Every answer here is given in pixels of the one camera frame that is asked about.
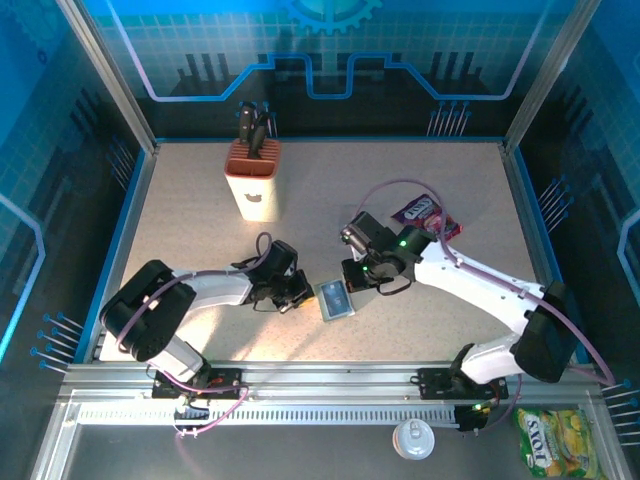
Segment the purple snack bag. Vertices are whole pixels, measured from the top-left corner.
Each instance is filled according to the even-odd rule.
[[[409,202],[402,210],[391,215],[391,218],[403,225],[413,225],[429,233],[438,235],[442,225],[442,208],[426,193]],[[447,215],[447,226],[444,236],[447,241],[462,231],[462,225]]]

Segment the green snack bag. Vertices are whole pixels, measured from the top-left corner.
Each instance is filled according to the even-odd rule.
[[[584,413],[581,410],[518,408],[520,455],[534,477],[606,480]]]

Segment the beige table surface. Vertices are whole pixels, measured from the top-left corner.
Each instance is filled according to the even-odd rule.
[[[124,281],[146,261],[171,268],[217,268],[254,254],[256,235],[270,231],[299,252],[311,284],[341,277],[349,249],[339,231],[374,184],[397,177],[424,180],[445,199],[464,231],[451,245],[518,278],[533,280],[531,261],[497,145],[480,143],[284,143],[284,215],[245,222],[223,175],[228,144],[165,144],[160,150]],[[422,194],[400,185],[376,193],[366,210],[398,230],[389,216]],[[451,360],[470,342],[503,335],[488,314],[436,288],[414,285],[393,297],[361,292],[356,315],[322,321],[317,302],[286,315],[250,306],[202,309],[178,335],[211,360]],[[127,360],[110,335],[102,360]]]

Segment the wall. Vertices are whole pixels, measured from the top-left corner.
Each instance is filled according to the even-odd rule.
[[[138,146],[55,2],[0,1],[0,65],[0,464],[24,479]]]
[[[521,145],[538,195],[554,179],[561,180],[560,190],[568,189],[563,194],[566,218],[558,213],[560,223],[549,225],[560,270],[575,293],[589,337],[617,377],[629,377],[636,385],[639,22],[638,2],[603,0]],[[640,467],[637,449],[630,453]]]
[[[87,5],[159,136],[233,136],[243,100],[267,102],[280,135],[491,136],[573,3]]]

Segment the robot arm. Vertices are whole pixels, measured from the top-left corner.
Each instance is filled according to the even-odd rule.
[[[175,335],[189,312],[270,299],[280,313],[285,313],[313,297],[304,272],[297,269],[298,254],[286,243],[273,242],[264,261],[248,269],[251,260],[226,269],[248,270],[245,273],[193,276],[169,288],[134,323],[122,339],[121,350],[180,382],[193,387],[209,385],[212,373],[207,360]],[[120,335],[155,291],[183,273],[171,270],[160,260],[145,264],[103,308],[101,317],[107,330]]]
[[[563,284],[555,282],[545,288],[507,276],[455,251],[459,262],[454,264],[435,236],[410,226],[395,235],[366,212],[361,212],[341,235],[354,254],[353,259],[342,262],[350,292],[376,288],[388,294],[380,290],[381,285],[401,276],[409,282],[407,286],[418,282],[445,290],[494,316],[512,331],[482,345],[466,345],[451,365],[452,387],[465,389],[518,373],[545,382],[559,381],[577,340],[560,321],[523,293],[564,311]],[[507,280],[515,288],[507,291],[472,274],[460,268],[462,262]]]

